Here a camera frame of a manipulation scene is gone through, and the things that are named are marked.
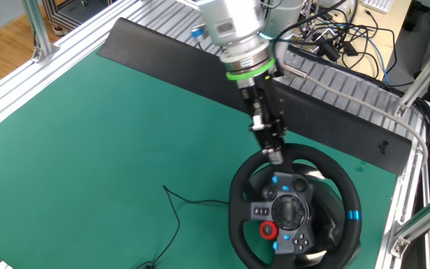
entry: red button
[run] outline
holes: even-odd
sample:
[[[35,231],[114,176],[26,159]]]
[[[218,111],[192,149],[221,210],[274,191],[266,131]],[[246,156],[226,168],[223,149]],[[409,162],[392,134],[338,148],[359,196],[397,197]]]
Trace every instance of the red button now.
[[[264,221],[260,225],[260,235],[267,240],[274,240],[278,236],[278,227],[272,221]]]

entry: desk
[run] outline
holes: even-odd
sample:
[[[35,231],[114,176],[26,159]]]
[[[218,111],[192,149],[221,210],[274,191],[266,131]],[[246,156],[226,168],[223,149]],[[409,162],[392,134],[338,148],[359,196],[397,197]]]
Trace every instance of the desk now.
[[[181,5],[173,0],[120,0],[61,38],[56,43],[60,50],[52,58],[27,62],[0,81],[0,196],[2,191],[7,194],[0,200],[0,258],[8,264],[130,268],[153,257],[166,243],[161,234],[173,231],[162,184],[185,196],[186,191],[197,190],[191,199],[227,197],[234,171],[258,150],[246,130],[246,115],[94,53],[119,17],[189,43],[190,26],[199,23],[199,14]],[[210,50],[216,53],[217,47]],[[319,67],[322,71],[312,75],[323,83],[385,111],[398,98],[335,69],[300,58],[293,62],[303,70]],[[308,83],[294,78],[288,84],[411,139],[388,120]],[[409,124],[421,132],[422,120],[409,113]],[[360,252],[364,258],[359,256],[350,268],[399,268],[400,261],[388,254],[387,244],[393,222],[411,217],[420,172],[418,145],[412,147],[405,172],[396,177],[306,137],[290,133],[287,140],[333,156],[356,181],[366,212]],[[151,169],[148,160],[163,169]],[[203,259],[209,263],[206,268],[243,267],[222,234],[226,211],[176,206],[181,233],[161,268],[200,268]]]
[[[411,0],[394,0],[393,5],[391,6],[391,9],[387,14],[382,14],[374,10],[370,10],[369,8],[364,7],[363,5],[359,4],[358,6],[358,13],[356,14],[354,24],[356,25],[368,25],[368,26],[376,26],[371,16],[367,15],[364,11],[369,10],[371,14],[376,19],[376,22],[378,23],[380,28],[386,28],[390,29],[395,34],[395,40],[397,40],[397,37],[399,36],[399,32],[401,31],[402,23],[404,22],[404,18],[408,12],[409,5],[411,4]],[[384,61],[384,66],[386,69],[389,67],[387,66],[389,59],[391,57],[391,54],[393,53],[393,38],[392,34],[389,31],[378,31],[378,33],[372,38],[372,41],[376,44],[379,51],[381,52],[381,56]],[[358,52],[362,52],[364,50],[364,44],[366,40],[364,38],[358,38],[353,42],[353,46]],[[368,43],[367,45],[367,52],[374,55],[378,61],[379,65],[379,75],[377,77],[378,80],[382,80],[384,77],[384,73],[382,72],[381,68],[381,60],[379,58],[379,54],[374,49],[373,45],[371,43]],[[359,57],[344,57],[344,61],[347,65],[352,65],[355,63]],[[338,63],[343,65],[343,62],[341,59],[338,60]],[[376,74],[376,67],[375,62],[373,59],[369,56],[365,56],[364,59],[353,68],[354,71],[361,72],[366,75],[375,75]]]

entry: black steering wheel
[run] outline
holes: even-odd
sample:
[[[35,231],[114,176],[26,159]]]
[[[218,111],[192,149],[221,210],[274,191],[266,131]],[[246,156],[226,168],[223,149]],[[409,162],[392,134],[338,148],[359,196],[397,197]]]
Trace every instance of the black steering wheel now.
[[[286,144],[282,149],[283,167],[275,167],[271,182],[264,188],[264,202],[250,202],[243,198],[250,176],[269,163],[262,152],[250,157],[235,174],[230,189],[228,231],[231,244],[249,269],[294,269],[296,255],[314,246],[310,203],[313,185],[303,175],[290,171],[295,160],[307,160],[321,174],[337,186],[343,200],[346,219],[338,246],[329,250],[316,269],[341,269],[352,258],[361,236],[361,203],[351,179],[331,157],[309,146]],[[263,220],[262,236],[273,242],[275,257],[271,264],[261,261],[249,248],[243,235],[243,224]]]

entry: white keyboard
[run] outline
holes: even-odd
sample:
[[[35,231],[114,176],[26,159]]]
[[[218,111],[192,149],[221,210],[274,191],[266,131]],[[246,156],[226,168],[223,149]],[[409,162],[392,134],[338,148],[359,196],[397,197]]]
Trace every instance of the white keyboard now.
[[[394,0],[363,0],[363,6],[387,14]]]

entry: black panel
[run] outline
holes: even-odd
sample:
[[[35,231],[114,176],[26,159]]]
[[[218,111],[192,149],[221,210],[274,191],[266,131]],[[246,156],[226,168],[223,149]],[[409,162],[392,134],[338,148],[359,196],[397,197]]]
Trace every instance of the black panel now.
[[[118,19],[98,55],[246,112],[237,85],[215,55]],[[276,82],[290,131],[400,175],[411,141]]]

